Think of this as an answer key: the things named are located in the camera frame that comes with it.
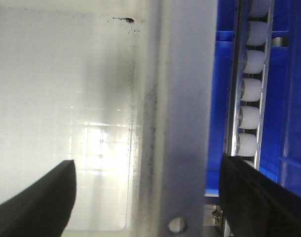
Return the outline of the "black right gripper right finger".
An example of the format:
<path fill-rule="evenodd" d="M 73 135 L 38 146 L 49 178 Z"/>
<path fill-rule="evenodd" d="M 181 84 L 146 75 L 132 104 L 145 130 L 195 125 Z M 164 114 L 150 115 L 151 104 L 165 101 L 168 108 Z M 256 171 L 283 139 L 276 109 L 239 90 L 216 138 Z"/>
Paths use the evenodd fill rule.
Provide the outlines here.
<path fill-rule="evenodd" d="M 301 237 L 301 197 L 238 157 L 222 158 L 219 197 L 236 237 Z"/>

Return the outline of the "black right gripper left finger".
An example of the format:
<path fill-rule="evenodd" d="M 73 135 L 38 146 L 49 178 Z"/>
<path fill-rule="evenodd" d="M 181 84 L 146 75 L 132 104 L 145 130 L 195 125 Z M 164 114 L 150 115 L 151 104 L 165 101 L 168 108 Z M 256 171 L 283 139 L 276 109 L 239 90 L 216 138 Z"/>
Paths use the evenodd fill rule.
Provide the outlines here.
<path fill-rule="evenodd" d="M 0 204 L 0 237 L 60 237 L 76 198 L 73 160 L 64 160 Z"/>

